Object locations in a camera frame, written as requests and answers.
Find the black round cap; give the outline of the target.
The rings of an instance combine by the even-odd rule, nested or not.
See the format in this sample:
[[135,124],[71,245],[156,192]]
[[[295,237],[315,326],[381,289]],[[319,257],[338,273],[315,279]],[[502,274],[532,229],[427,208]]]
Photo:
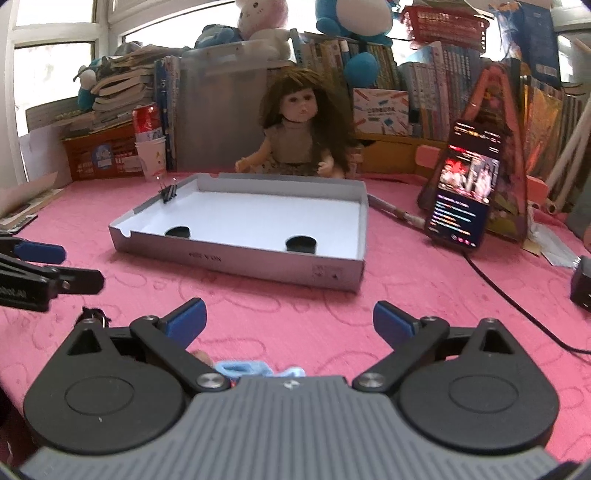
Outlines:
[[174,237],[174,238],[190,238],[190,228],[187,226],[176,226],[168,229],[165,232],[167,237]]
[[317,251],[317,240],[310,236],[294,236],[286,241],[286,248],[289,252],[314,255]]

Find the red plastic crate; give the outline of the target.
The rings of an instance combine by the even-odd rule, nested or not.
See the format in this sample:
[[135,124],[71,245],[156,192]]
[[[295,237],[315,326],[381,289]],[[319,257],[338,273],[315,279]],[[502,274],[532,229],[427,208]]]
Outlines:
[[142,174],[131,123],[62,141],[73,181]]

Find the black smartphone lit screen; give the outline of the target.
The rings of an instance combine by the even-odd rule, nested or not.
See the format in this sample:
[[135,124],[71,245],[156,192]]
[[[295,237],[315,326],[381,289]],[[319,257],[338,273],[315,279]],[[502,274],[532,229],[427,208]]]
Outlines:
[[503,148],[503,137],[494,130],[465,120],[454,124],[425,226],[433,241],[464,251],[480,247]]

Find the white cardboard box tray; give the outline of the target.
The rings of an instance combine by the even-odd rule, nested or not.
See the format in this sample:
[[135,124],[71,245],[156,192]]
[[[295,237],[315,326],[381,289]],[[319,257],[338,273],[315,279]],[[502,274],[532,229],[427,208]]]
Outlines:
[[[153,196],[114,220],[119,252],[221,273],[349,292],[365,270],[369,202],[362,181],[320,177],[195,174],[163,204]],[[176,226],[190,238],[167,237]],[[294,236],[314,255],[289,252]]]

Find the white paper cup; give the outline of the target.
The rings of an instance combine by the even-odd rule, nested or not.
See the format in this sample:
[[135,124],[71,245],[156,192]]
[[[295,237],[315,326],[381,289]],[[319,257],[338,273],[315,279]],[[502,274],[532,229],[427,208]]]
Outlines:
[[147,181],[156,181],[166,174],[166,145],[164,138],[136,142],[140,166]]

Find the red soda can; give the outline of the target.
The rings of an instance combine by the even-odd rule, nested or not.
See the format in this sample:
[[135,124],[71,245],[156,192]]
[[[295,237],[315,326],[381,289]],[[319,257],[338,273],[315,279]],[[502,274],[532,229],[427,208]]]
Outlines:
[[137,143],[163,137],[160,111],[155,103],[134,108],[132,111],[132,124]]

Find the small blue white plush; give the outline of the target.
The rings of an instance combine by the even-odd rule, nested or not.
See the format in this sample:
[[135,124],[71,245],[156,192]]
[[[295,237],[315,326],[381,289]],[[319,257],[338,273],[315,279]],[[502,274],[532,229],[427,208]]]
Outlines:
[[80,82],[77,107],[83,113],[90,111],[94,104],[95,96],[92,94],[92,89],[97,84],[97,72],[100,70],[101,64],[101,58],[92,60],[88,66],[82,65],[74,77],[74,81]]

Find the yellow cardboard box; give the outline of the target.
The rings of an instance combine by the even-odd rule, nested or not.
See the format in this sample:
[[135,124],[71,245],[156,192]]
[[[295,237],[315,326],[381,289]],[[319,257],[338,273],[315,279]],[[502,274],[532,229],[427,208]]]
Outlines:
[[358,133],[366,175],[418,175],[429,178],[445,142],[410,136]]

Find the stack of books left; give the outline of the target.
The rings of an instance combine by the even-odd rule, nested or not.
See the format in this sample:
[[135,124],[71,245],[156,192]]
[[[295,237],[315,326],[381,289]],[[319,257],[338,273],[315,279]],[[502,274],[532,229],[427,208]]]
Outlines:
[[97,84],[92,89],[94,104],[85,112],[90,115],[88,129],[95,132],[126,123],[135,107],[150,104],[154,97],[156,64],[179,58],[183,51],[184,48],[140,46],[131,42],[122,44],[118,55],[101,57]]

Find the white patterned carton box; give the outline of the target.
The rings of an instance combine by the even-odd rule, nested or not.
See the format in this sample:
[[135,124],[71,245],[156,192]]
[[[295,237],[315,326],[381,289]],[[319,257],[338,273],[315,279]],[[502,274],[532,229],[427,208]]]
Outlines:
[[386,89],[353,89],[353,125],[359,133],[408,136],[408,93]]

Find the brown-haired baby doll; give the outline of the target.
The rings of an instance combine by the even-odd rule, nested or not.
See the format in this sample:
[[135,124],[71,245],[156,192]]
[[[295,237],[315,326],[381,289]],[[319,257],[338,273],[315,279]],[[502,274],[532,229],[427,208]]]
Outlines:
[[351,113],[317,72],[290,68],[260,103],[263,143],[235,162],[237,173],[346,179],[356,136]]

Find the row of upright books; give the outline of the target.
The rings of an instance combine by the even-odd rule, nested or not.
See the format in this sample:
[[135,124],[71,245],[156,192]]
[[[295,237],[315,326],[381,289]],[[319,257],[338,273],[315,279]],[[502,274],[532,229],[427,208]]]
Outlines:
[[[339,99],[353,110],[353,89],[346,83],[345,66],[360,52],[361,43],[349,38],[328,37],[290,30],[297,65],[324,78]],[[408,136],[444,141],[463,113],[485,66],[473,49],[436,41],[399,64],[391,47],[369,43],[367,50],[379,63],[374,85],[363,89],[406,91],[409,95]]]

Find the red plastic basket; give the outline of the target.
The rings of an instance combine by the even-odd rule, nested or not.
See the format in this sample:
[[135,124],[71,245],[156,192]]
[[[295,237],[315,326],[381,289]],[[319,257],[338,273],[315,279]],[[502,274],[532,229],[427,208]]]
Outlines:
[[436,41],[470,48],[484,53],[489,21],[483,17],[458,11],[413,5],[403,9],[401,23],[416,47]]

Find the pink white plush toy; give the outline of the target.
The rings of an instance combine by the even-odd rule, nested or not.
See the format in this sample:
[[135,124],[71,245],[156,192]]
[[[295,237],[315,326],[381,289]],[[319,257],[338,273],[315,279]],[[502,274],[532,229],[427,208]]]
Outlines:
[[238,30],[243,40],[264,40],[273,48],[277,60],[290,59],[290,31],[286,29],[286,0],[236,1],[239,9]]

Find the blue plush toy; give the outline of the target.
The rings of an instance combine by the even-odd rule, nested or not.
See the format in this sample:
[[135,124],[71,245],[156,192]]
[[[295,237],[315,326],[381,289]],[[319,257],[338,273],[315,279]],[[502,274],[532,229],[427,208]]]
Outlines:
[[361,43],[360,52],[346,62],[346,83],[352,88],[370,88],[379,76],[379,63],[367,50],[369,43],[391,47],[388,36],[394,24],[394,6],[388,0],[317,0],[315,28],[330,37]]

